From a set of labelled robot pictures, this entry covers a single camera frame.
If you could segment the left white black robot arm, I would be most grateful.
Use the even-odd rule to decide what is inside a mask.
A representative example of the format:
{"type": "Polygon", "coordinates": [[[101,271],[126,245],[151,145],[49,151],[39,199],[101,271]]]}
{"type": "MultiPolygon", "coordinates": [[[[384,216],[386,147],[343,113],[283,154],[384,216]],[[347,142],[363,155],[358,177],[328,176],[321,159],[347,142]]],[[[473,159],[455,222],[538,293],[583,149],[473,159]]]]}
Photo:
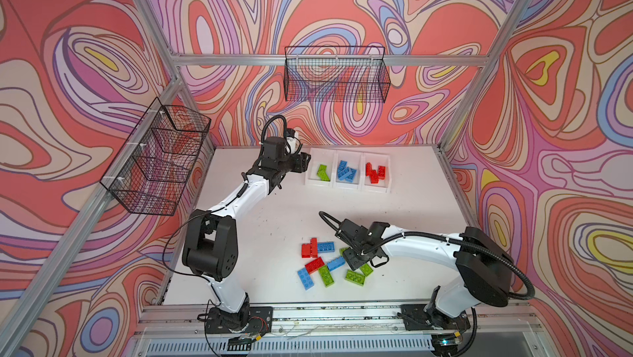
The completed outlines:
{"type": "Polygon", "coordinates": [[[185,225],[181,262],[213,293],[215,304],[206,317],[217,319],[231,332],[246,328],[251,320],[248,294],[230,278],[238,260],[237,222],[280,188],[288,173],[308,170],[311,155],[302,147],[284,116],[268,119],[260,134],[259,154],[242,174],[242,184],[217,205],[195,210],[185,225]]]}

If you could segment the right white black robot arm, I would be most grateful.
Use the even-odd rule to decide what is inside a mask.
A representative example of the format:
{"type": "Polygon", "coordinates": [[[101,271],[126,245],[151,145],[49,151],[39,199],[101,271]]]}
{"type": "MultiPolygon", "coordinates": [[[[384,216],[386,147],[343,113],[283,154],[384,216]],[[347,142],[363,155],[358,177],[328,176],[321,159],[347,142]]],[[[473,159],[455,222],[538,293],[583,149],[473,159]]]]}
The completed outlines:
{"type": "Polygon", "coordinates": [[[436,286],[430,301],[417,312],[401,312],[405,325],[464,331],[472,324],[467,318],[468,309],[479,304],[503,308],[511,299],[535,297],[535,287],[527,275],[479,228],[441,234],[407,230],[384,222],[374,222],[365,228],[325,213],[321,218],[347,246],[344,259],[352,270],[367,263],[378,268],[392,258],[407,257],[438,264],[456,273],[448,284],[436,286]]]}

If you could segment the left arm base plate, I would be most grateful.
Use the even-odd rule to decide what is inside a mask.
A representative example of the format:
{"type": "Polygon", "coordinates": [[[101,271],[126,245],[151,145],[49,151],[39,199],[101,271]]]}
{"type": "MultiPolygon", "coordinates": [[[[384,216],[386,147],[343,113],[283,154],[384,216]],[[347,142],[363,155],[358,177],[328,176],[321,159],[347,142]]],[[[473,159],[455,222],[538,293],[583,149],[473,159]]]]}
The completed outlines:
{"type": "Polygon", "coordinates": [[[272,326],[272,307],[246,307],[238,312],[224,312],[212,307],[198,315],[206,334],[247,333],[265,335],[272,326]]]}

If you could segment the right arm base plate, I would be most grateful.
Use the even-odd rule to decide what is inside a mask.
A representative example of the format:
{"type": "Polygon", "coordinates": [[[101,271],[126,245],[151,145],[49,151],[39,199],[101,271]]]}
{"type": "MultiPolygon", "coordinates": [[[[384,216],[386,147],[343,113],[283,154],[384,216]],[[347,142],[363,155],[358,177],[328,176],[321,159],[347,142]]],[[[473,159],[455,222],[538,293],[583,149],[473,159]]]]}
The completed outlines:
{"type": "Polygon", "coordinates": [[[427,309],[425,304],[403,304],[397,317],[402,319],[407,331],[466,332],[471,329],[471,323],[464,312],[457,317],[449,317],[438,309],[427,309]]]}

